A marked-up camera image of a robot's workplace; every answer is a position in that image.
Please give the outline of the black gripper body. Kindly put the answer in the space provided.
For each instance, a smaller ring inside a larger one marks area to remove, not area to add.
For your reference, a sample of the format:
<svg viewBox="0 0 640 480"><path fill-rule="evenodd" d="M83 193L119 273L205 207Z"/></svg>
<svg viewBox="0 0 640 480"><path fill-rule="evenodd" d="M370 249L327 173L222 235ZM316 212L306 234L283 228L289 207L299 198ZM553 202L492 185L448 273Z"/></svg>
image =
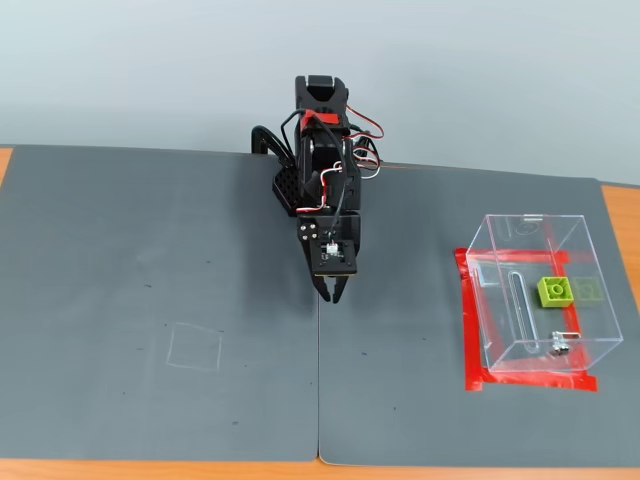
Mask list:
<svg viewBox="0 0 640 480"><path fill-rule="evenodd" d="M346 212L334 220L329 213L302 213L297 216L297 236L301 242L320 245L351 241L354 249L361 244L361 217L357 212Z"/></svg>

